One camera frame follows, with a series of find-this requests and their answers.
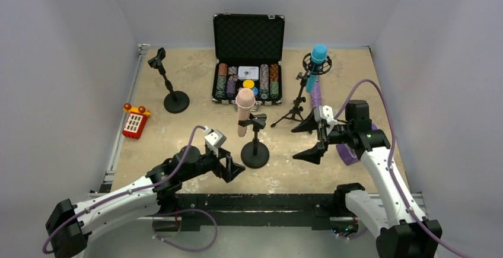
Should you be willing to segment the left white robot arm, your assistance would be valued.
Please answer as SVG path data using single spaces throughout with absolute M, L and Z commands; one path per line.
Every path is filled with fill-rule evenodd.
M 226 183 L 245 171 L 229 151 L 193 146 L 155 166 L 146 175 L 114 192 L 86 201 L 59 202 L 46 222 L 47 240 L 42 252 L 55 257 L 74 257 L 99 235 L 143 216 L 176 216 L 183 213 L 176 192 L 197 176 L 213 173 Z

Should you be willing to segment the black round-base mic stand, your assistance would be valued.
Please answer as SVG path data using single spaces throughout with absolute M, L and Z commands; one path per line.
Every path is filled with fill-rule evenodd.
M 239 120 L 238 126 L 246 128 L 252 126 L 254 137 L 251 142 L 248 142 L 241 149 L 241 160 L 248 168 L 258 169 L 264 167 L 270 157 L 268 147 L 259 140 L 259 132 L 266 126 L 266 114 L 250 114 L 247 120 Z

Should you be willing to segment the pink microphone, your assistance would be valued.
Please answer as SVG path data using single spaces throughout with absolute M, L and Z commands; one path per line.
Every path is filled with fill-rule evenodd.
M 253 90 L 249 88 L 240 89 L 237 93 L 235 101 L 238 107 L 238 122 L 248 120 L 250 116 L 250 110 L 256 102 Z

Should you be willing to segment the blue microphone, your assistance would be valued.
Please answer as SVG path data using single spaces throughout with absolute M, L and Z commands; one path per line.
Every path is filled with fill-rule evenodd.
M 317 44 L 311 52 L 310 76 L 307 79 L 305 91 L 311 93 L 318 79 L 318 71 L 323 66 L 327 58 L 327 47 L 324 44 Z

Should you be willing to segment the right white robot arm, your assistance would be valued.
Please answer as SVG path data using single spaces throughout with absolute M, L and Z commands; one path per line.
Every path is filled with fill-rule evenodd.
M 419 207 L 395 169 L 391 144 L 380 129 L 373 129 L 369 105 L 351 100 L 345 106 L 345 122 L 335 119 L 330 106 L 318 106 L 293 133 L 317 132 L 315 146 L 295 154 L 296 160 L 319 164 L 329 145 L 347 145 L 365 166 L 380 195 L 381 205 L 359 188 L 348 187 L 342 195 L 345 208 L 356 215 L 375 237 L 380 257 L 434 257 L 442 235 L 437 220 Z

